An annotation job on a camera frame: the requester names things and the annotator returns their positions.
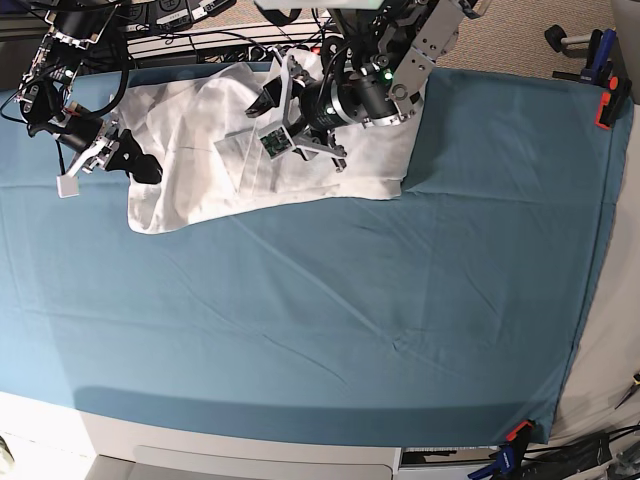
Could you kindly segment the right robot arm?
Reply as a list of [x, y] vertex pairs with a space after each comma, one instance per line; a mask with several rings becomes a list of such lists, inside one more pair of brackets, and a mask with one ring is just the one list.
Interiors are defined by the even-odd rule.
[[[1, 107], [13, 101], [18, 117], [5, 113], [1, 118], [26, 127], [33, 138], [44, 132], [55, 142], [59, 174], [58, 196], [79, 194], [78, 175], [94, 170], [121, 171], [140, 184], [157, 185], [163, 168], [147, 154], [131, 130], [109, 119], [123, 100], [130, 77], [126, 37], [112, 19], [122, 1], [33, 1], [33, 10], [44, 10], [48, 30], [42, 37], [18, 88]], [[92, 50], [102, 39], [112, 46], [120, 70], [118, 88], [109, 102], [90, 110], [72, 101], [73, 85], [82, 73]]]

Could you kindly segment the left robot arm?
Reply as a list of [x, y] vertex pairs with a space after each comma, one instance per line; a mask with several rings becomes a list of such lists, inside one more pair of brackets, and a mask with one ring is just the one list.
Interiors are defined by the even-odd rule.
[[338, 33], [321, 43], [319, 78], [287, 50], [272, 50], [279, 74], [245, 111], [253, 119], [271, 116], [257, 133], [263, 151], [272, 160], [324, 154], [343, 171], [347, 153], [336, 130], [395, 126], [415, 117], [421, 91], [437, 59], [455, 47], [462, 21], [488, 8], [486, 1], [383, 1], [372, 13], [330, 10]]

